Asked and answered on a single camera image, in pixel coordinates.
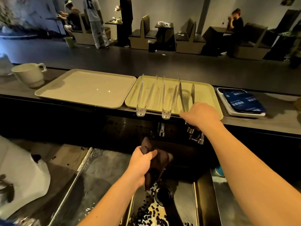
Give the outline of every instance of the hand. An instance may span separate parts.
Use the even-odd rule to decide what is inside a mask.
[[[134,182],[137,184],[137,188],[143,185],[145,181],[144,175],[149,170],[151,160],[157,155],[157,153],[157,150],[154,150],[144,155],[141,152],[141,146],[134,150],[125,173],[134,179]]]
[[[219,113],[207,103],[194,103],[190,111],[181,112],[180,117],[190,125],[198,127],[204,133],[206,128],[221,124]]]

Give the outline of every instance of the white t-shirt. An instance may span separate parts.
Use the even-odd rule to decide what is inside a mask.
[[[89,21],[100,21],[97,13],[100,10],[98,0],[83,0],[84,10],[87,11]]]

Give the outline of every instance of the white mug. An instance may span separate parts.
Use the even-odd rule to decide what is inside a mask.
[[[42,72],[47,71],[45,64],[26,63],[18,66],[14,66],[11,71],[19,80],[20,83],[24,83],[29,87],[38,87],[45,83]]]

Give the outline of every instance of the man in black shirt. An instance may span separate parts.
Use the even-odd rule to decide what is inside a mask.
[[[118,11],[121,11],[123,37],[119,41],[124,46],[130,45],[129,36],[132,34],[133,10],[131,0],[120,0]]]
[[[58,14],[58,18],[61,18],[68,22],[68,25],[64,25],[64,28],[67,31],[67,33],[74,38],[74,35],[72,34],[71,30],[82,29],[82,26],[80,25],[80,19],[79,19],[80,11],[73,6],[70,0],[66,0],[65,5],[66,8],[68,8],[71,11],[71,13],[64,13],[60,11],[60,13],[64,16]]]
[[[228,17],[228,27],[227,30],[233,31],[232,35],[223,36],[221,47],[219,52],[221,55],[226,54],[226,52],[233,48],[234,45],[239,44],[243,34],[243,19],[240,16],[240,9],[237,8]]]

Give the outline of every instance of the gray pants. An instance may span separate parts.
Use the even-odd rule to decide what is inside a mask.
[[[100,47],[100,42],[99,42],[99,34],[101,34],[104,45],[108,46],[109,45],[109,41],[106,35],[106,32],[104,30],[104,27],[102,25],[101,21],[91,21],[90,22],[91,25],[91,31],[92,31],[92,35],[93,35],[93,39],[95,41],[95,46],[96,48]]]

